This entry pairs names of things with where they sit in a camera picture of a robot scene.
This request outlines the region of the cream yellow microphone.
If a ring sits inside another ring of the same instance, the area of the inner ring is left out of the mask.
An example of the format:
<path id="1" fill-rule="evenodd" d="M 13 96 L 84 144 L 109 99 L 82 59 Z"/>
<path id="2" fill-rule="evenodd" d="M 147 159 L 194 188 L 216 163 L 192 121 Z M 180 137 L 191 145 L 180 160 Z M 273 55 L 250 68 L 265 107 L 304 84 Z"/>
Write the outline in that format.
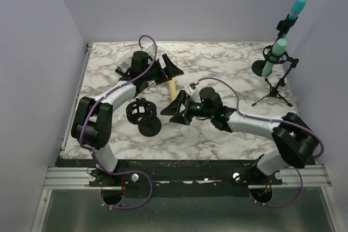
<path id="1" fill-rule="evenodd" d="M 176 82 L 174 79 L 168 81 L 170 99 L 173 102 L 177 97 Z"/>

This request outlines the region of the black shock mount desk stand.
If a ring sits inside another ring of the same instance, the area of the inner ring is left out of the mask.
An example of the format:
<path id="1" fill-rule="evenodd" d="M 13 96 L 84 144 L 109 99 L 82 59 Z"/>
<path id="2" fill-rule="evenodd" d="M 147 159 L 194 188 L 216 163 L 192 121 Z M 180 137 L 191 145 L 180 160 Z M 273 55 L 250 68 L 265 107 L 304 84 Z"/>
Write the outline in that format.
<path id="1" fill-rule="evenodd" d="M 141 135 L 154 137 L 161 131 L 157 107 L 145 98 L 137 98 L 126 107 L 126 116 L 131 124 L 137 125 Z"/>

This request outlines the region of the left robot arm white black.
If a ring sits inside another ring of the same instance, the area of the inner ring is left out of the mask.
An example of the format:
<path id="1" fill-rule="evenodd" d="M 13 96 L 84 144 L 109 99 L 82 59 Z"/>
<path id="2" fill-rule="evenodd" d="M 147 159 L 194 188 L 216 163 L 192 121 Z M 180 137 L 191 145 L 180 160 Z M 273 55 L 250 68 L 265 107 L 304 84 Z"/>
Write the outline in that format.
<path id="1" fill-rule="evenodd" d="M 96 166 L 103 170 L 102 180 L 109 186 L 116 185 L 121 178 L 120 171 L 116 169 L 118 159 L 109 145 L 113 113 L 127 101 L 136 98 L 147 88 L 148 82 L 159 85 L 184 73 L 167 54 L 163 54 L 162 58 L 164 67 L 156 54 L 135 51 L 127 69 L 116 69 L 121 77 L 114 87 L 94 98 L 84 96 L 78 102 L 71 136 L 90 152 Z"/>

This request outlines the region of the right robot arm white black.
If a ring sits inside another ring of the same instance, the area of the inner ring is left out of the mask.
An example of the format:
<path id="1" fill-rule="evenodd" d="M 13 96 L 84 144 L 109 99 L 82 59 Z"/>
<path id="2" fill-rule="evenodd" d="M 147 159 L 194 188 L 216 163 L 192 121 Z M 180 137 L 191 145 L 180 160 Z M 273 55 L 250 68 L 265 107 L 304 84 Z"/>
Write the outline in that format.
<path id="1" fill-rule="evenodd" d="M 212 87 L 201 89 L 199 97 L 200 101 L 196 102 L 182 90 L 160 113 L 170 116 L 172 123 L 188 126 L 194 117 L 203 117 L 220 131 L 249 133 L 272 140 L 276 149 L 261 155 L 249 171 L 251 180 L 256 184 L 264 183 L 281 169 L 304 168 L 318 146 L 318 140 L 295 113 L 262 121 L 259 116 L 247 117 L 235 108 L 223 105 L 220 95 Z"/>

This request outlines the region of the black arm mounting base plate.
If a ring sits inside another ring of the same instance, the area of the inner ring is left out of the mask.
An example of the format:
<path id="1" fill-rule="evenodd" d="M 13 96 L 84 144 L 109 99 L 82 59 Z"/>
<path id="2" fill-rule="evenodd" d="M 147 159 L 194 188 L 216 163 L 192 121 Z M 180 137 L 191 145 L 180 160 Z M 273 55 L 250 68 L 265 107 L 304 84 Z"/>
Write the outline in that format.
<path id="1" fill-rule="evenodd" d="M 249 174 L 252 160 L 120 160 L 115 174 L 96 168 L 92 160 L 58 159 L 56 167 L 71 173 L 86 189 L 132 198 L 248 197 L 250 190 L 271 190 L 282 184 L 279 172 L 270 177 Z"/>

